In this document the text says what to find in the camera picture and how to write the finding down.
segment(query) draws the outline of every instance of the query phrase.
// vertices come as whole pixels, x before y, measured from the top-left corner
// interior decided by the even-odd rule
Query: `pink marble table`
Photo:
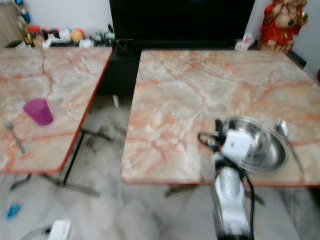
[[[0,49],[1,172],[55,173],[64,167],[111,55],[111,48]],[[40,127],[23,112],[34,98],[47,99],[50,125]],[[5,121],[13,122],[26,154]]]
[[[320,88],[282,53],[144,51],[135,85],[121,178],[131,183],[206,184],[212,153],[197,140],[215,118],[249,116],[274,129],[288,123],[291,153],[256,186],[320,185]]]

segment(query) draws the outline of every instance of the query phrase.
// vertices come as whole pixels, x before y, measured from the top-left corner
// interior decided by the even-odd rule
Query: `statue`
[[[307,0],[273,0],[264,10],[258,48],[289,52],[294,45],[294,35],[308,22],[308,14],[302,9],[306,4]]]

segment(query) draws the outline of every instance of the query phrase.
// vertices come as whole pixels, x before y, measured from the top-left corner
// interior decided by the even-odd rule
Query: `metal bowl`
[[[271,144],[266,152],[247,155],[242,163],[241,167],[252,173],[267,173],[278,170],[288,160],[288,149],[284,140],[278,135],[278,133],[268,130],[271,137]]]
[[[270,148],[271,138],[269,131],[250,117],[230,118],[223,125],[223,133],[226,135],[230,129],[251,136],[252,143],[247,153],[249,156],[265,153]]]

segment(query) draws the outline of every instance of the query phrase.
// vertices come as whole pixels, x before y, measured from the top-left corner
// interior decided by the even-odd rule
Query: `small bottle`
[[[26,36],[24,37],[24,42],[25,42],[25,45],[28,47],[28,48],[33,48],[35,45],[34,45],[34,42],[32,41],[32,37],[31,37],[31,34],[28,32],[26,34]]]
[[[45,42],[45,37],[41,31],[41,28],[36,25],[28,26],[26,29],[30,33],[33,44],[36,48],[42,48],[42,43]]]
[[[30,15],[28,11],[22,7],[20,10],[20,14],[21,14],[21,17],[23,17],[23,19],[25,20],[25,22],[29,24],[31,20],[30,20]]]

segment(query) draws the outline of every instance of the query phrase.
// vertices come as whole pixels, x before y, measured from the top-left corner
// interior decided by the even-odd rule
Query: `black tv screen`
[[[255,0],[110,0],[115,37],[133,40],[242,39]]]

